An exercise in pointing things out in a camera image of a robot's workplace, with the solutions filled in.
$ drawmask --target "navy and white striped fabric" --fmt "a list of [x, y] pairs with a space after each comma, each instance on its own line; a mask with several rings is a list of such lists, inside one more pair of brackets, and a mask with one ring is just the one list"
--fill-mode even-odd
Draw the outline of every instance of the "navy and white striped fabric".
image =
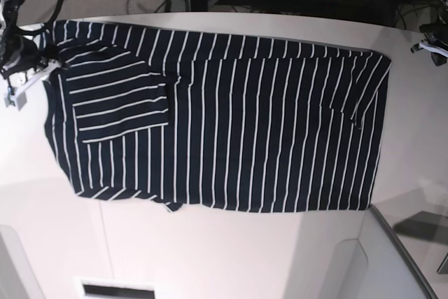
[[367, 209], [391, 61], [254, 36], [58, 22], [46, 135], [77, 195]]

